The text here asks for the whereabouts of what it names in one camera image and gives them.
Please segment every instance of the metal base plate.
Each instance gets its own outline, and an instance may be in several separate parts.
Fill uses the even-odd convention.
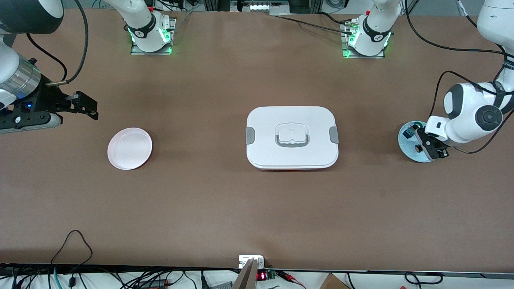
[[[403,135],[403,132],[407,130],[410,126],[413,126],[416,123],[421,123],[425,127],[427,125],[426,122],[423,121],[411,121],[404,124],[400,131],[398,132],[398,145],[400,146],[401,151],[405,156],[409,159],[417,162],[431,162],[432,160],[428,159],[427,155],[424,152],[418,153],[416,151],[415,146],[419,144],[416,136],[412,136],[411,138],[406,138]]]
[[[166,43],[161,49],[159,49],[158,51],[154,51],[154,52],[145,52],[145,51],[142,51],[141,49],[139,49],[139,47],[137,47],[136,43],[134,43],[132,41],[132,47],[130,49],[130,54],[132,55],[170,55],[173,51],[173,39],[175,37],[175,25],[177,23],[177,18],[170,18],[170,26],[167,27],[167,23],[165,23],[164,25],[166,26],[165,28],[170,28],[171,31],[170,31],[170,41],[168,43]]]
[[[353,32],[351,29],[349,29],[344,24],[339,24],[339,29],[342,31]],[[365,55],[358,53],[352,46],[348,45],[349,39],[351,37],[352,37],[351,35],[341,33],[341,43],[343,45],[343,56],[344,57],[346,57],[346,58],[371,58],[371,59],[383,59],[386,57],[386,54],[384,53],[384,49],[382,49],[382,51],[375,56],[365,56]]]
[[[246,261],[250,259],[257,259],[259,262],[259,270],[264,269],[264,257],[261,255],[239,255],[239,269],[243,268]]]

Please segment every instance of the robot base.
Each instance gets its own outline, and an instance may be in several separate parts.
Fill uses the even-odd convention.
[[[349,32],[355,32],[355,27],[347,27],[344,24],[339,24],[339,29],[342,31],[349,31]],[[341,43],[343,45],[343,56],[345,58],[370,58],[370,59],[383,59],[386,57],[386,54],[384,53],[384,49],[382,51],[375,55],[375,56],[365,56],[360,53],[358,53],[352,46],[348,45],[348,42],[352,41],[353,39],[352,35],[347,35],[344,33],[341,33]]]
[[[421,123],[423,126],[427,125],[427,123],[423,121],[411,121],[407,122],[401,127],[400,131],[398,132],[398,145],[400,146],[403,154],[409,159],[416,162],[431,162],[432,160],[428,159],[423,151],[419,153],[416,151],[416,145],[419,144],[416,136],[413,135],[410,138],[406,138],[406,136],[403,135],[403,132],[406,131],[409,127],[419,123]]]
[[[177,18],[169,18],[169,16],[167,16],[167,18],[169,19],[169,22],[166,21],[164,26],[165,26],[165,28],[171,29],[170,32],[165,33],[165,35],[170,38],[170,41],[168,43],[166,43],[158,51],[145,52],[145,51],[139,49],[139,47],[137,47],[136,43],[132,40],[130,54],[132,54],[132,55],[170,55],[171,52],[173,51],[173,38],[175,35],[175,25],[176,25]]]

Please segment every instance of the white floor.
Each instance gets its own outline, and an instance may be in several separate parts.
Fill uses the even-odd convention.
[[[201,289],[200,272],[189,271],[187,275],[196,283],[196,288]],[[327,273],[315,272],[289,272],[297,280],[302,282],[307,289],[319,289],[325,280]],[[172,272],[168,280],[174,282],[180,277],[182,273]],[[124,281],[129,281],[138,277],[138,273],[123,273],[120,274]],[[344,273],[335,274],[341,281],[349,286],[348,279]],[[70,275],[58,275],[59,282],[63,289],[68,289],[68,280]],[[77,275],[77,285],[74,289],[85,289]],[[231,271],[217,270],[205,271],[205,277],[209,286],[216,286],[226,282],[235,281],[237,274]],[[82,274],[84,283],[87,289],[119,289],[121,288],[120,282],[110,274],[106,273],[91,273]],[[351,274],[351,278],[355,289],[400,289],[405,286],[407,289],[418,289],[417,285],[411,285],[405,281],[403,275],[379,275],[379,274]],[[438,279],[438,277],[419,277],[420,280],[431,282]],[[58,289],[58,286],[51,276],[52,289]],[[0,288],[11,288],[12,278],[0,280]],[[26,288],[27,281],[25,281],[22,289]],[[257,282],[256,289],[269,289],[271,287],[280,286],[277,289],[302,289],[300,286],[286,282],[280,278],[259,281]],[[501,280],[501,279],[485,279],[485,278],[460,278],[460,277],[445,277],[443,282],[438,285],[423,285],[423,289],[513,289],[514,280]],[[34,279],[31,289],[48,289],[47,276],[38,276]],[[168,289],[195,289],[193,282],[185,277],[181,278],[176,284]]]

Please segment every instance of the white plate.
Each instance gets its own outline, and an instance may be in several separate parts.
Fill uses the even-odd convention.
[[[152,153],[150,135],[138,128],[120,131],[109,142],[107,157],[111,164],[120,170],[139,168]]]

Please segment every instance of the green led light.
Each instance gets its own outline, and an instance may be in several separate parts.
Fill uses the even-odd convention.
[[[161,34],[162,40],[164,42],[168,42],[169,41],[170,36],[169,36],[169,33],[167,31],[163,31],[162,29],[159,28],[159,34]]]
[[[136,43],[136,40],[134,40],[134,35],[132,34],[132,31],[130,31],[130,29],[127,29],[127,31],[130,34],[130,38],[132,39],[132,42]]]

